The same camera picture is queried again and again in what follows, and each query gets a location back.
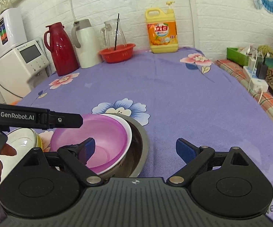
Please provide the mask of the stainless steel bowl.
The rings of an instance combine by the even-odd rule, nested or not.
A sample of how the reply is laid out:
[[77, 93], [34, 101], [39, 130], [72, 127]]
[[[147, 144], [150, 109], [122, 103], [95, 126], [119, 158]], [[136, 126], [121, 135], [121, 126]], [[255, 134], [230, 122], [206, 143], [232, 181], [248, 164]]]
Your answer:
[[107, 180], [110, 177], [133, 177], [141, 173], [149, 152], [150, 142], [144, 127], [132, 117], [121, 114], [105, 114], [114, 119], [124, 119], [132, 130], [132, 141], [124, 158], [112, 169], [99, 176]]

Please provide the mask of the white water purifier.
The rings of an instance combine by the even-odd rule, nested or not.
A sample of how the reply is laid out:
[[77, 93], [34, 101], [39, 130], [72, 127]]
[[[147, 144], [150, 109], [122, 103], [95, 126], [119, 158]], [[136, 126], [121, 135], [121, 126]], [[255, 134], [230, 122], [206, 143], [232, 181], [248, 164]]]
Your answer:
[[0, 15], [0, 58], [13, 48], [27, 42], [19, 8], [10, 8]]

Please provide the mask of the white ceramic bowl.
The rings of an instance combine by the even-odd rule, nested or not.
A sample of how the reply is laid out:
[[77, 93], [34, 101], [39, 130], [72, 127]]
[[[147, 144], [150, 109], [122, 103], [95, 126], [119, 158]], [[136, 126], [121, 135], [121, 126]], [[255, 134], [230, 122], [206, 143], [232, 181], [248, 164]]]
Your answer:
[[95, 152], [87, 167], [100, 175], [114, 168], [126, 155], [132, 141], [132, 130], [122, 119], [105, 114], [89, 114], [86, 128], [95, 140]]

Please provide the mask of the yellow detergent bottle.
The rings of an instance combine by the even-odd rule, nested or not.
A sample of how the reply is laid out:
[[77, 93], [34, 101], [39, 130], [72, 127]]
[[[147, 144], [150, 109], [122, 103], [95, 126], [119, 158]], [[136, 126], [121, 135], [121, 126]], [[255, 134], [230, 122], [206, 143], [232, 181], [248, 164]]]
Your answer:
[[178, 32], [174, 10], [167, 1], [167, 12], [159, 7], [149, 8], [145, 12], [150, 49], [153, 53], [173, 53], [178, 51]]

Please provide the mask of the purple plastic bowl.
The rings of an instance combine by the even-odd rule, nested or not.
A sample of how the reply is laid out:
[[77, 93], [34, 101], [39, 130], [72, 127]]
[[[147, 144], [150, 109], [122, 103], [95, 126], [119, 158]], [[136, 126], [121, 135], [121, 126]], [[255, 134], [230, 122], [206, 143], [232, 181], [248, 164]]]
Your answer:
[[64, 145], [79, 144], [87, 138], [95, 141], [95, 152], [86, 166], [100, 175], [115, 167], [130, 148], [132, 129], [123, 118], [111, 114], [83, 115], [79, 129], [56, 129], [50, 141], [55, 152]]

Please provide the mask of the green box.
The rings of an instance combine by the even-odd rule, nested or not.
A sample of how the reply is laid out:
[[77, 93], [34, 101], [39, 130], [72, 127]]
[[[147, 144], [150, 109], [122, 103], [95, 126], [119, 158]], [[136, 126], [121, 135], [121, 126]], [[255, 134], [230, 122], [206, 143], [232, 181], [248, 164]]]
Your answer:
[[[227, 59], [240, 65], [248, 66], [249, 57], [245, 54], [238, 52], [238, 48], [227, 48], [226, 49]], [[273, 69], [273, 58], [266, 58], [265, 64]]]

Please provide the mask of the purple floral tablecloth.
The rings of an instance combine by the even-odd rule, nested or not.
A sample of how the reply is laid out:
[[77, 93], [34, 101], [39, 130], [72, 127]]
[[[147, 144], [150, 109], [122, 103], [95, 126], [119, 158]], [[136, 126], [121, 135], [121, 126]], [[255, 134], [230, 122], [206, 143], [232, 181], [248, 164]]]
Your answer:
[[[22, 106], [80, 114], [108, 108], [131, 109], [145, 128], [149, 155], [142, 176], [168, 177], [180, 169], [178, 138], [217, 151], [241, 147], [273, 185], [273, 121], [256, 97], [216, 65], [202, 74], [182, 62], [191, 49], [139, 53], [117, 64], [78, 70], [71, 83], [51, 89], [53, 74], [21, 102]], [[268, 209], [273, 219], [273, 201]]]

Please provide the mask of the white water dispenser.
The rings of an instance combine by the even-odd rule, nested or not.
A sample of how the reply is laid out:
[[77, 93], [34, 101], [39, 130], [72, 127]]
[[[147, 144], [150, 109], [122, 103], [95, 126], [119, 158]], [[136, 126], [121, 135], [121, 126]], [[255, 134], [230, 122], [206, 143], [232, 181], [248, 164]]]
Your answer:
[[7, 104], [20, 101], [48, 78], [50, 65], [36, 40], [22, 44], [0, 58], [0, 92]]

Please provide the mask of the white thermos jug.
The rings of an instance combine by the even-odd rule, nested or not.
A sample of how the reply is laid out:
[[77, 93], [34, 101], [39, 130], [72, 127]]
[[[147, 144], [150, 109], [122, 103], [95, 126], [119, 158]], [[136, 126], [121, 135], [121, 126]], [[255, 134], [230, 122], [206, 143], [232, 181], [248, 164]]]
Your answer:
[[81, 68], [90, 68], [102, 62], [98, 38], [89, 19], [75, 21], [71, 35]]

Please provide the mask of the red thermos jug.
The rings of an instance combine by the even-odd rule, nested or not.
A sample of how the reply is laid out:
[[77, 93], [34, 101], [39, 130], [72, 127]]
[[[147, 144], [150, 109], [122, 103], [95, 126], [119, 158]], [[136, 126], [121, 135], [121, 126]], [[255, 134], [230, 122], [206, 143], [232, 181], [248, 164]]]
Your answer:
[[76, 71], [79, 63], [73, 45], [61, 22], [46, 26], [44, 33], [45, 47], [50, 51], [58, 76], [64, 76]]

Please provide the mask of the white power strip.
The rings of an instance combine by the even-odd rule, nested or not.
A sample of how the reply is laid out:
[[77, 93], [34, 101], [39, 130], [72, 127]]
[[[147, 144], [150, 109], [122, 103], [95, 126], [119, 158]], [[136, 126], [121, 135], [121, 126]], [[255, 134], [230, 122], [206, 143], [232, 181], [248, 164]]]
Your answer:
[[251, 69], [248, 66], [243, 67], [243, 73], [246, 78], [246, 88], [255, 92], [267, 92], [268, 83], [264, 79], [259, 79], [256, 76], [257, 68]]

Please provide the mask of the white plate yellow rim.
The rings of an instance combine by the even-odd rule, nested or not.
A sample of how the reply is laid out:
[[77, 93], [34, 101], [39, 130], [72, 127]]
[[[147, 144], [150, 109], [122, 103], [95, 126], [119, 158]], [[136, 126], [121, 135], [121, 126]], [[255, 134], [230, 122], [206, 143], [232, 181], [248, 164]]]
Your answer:
[[23, 159], [32, 148], [41, 147], [41, 140], [33, 129], [17, 128], [7, 134], [7, 144], [13, 147], [17, 154], [15, 156], [0, 155], [3, 169], [0, 184], [5, 180], [12, 169]]

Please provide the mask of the black power adapter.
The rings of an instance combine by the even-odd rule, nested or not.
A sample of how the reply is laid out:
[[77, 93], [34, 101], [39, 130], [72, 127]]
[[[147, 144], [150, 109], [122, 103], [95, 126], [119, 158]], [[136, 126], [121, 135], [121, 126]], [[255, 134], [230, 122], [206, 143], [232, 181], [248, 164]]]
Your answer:
[[264, 63], [264, 62], [258, 62], [257, 64], [257, 71], [256, 71], [256, 77], [258, 79], [266, 79], [267, 76], [267, 72], [268, 72], [268, 66]]

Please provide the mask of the plaid cloth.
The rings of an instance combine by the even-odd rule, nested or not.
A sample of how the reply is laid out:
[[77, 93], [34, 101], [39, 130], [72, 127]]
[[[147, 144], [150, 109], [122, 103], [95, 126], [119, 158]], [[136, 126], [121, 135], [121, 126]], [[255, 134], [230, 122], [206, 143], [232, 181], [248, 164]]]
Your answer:
[[[241, 85], [243, 85], [247, 90], [249, 82], [243, 73], [243, 68], [238, 64], [231, 62], [227, 59], [217, 60], [215, 64], [226, 71], [229, 75], [234, 77]], [[264, 92], [261, 95], [261, 91], [253, 91], [250, 89], [250, 95], [256, 100], [260, 100], [259, 105], [267, 113], [269, 118], [273, 122], [273, 95], [270, 91]]]

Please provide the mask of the glass pitcher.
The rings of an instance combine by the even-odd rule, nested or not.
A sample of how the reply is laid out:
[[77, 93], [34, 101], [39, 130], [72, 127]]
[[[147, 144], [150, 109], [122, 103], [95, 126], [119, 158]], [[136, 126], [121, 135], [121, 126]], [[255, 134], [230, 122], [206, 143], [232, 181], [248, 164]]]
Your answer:
[[[104, 48], [114, 48], [115, 42], [115, 31], [116, 31], [116, 20], [111, 19], [109, 21], [104, 22], [104, 27], [101, 28], [100, 34], [102, 37], [102, 44]], [[118, 45], [126, 45], [126, 39], [119, 23], [118, 27], [118, 37], [117, 37], [117, 46]]]

